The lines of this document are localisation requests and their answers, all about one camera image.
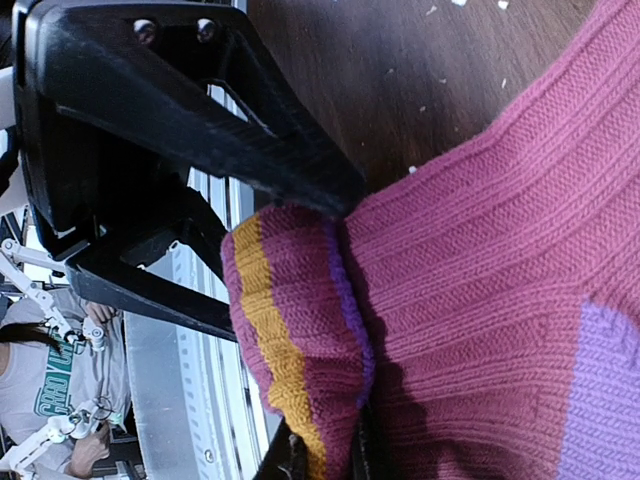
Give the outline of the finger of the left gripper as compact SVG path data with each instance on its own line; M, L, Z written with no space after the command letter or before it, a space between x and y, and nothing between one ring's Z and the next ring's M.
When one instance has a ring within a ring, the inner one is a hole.
M92 242L190 169L336 218L365 196L239 9L17 1L12 27L23 168L47 248Z
M70 256L67 278L82 298L234 342L229 307L146 268L175 243L193 250L217 277L227 234L202 195L178 187L119 215L121 224Z

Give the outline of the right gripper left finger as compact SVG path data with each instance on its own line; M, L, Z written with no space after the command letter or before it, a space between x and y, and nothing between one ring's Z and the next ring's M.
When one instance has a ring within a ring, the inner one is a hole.
M257 480L307 480L308 452L303 439L281 420L257 471Z

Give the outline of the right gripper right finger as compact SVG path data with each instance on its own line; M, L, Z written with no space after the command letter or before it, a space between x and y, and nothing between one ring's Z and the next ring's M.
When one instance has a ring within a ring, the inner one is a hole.
M390 478L386 448L369 405L365 405L360 410L352 440L351 478L354 480Z

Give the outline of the purple magenta striped sock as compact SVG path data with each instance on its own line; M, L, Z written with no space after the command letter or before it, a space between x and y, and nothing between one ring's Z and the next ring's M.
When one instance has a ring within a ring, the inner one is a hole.
M639 475L639 5L600 1L482 134L334 221L267 207L222 244L230 316L309 479Z

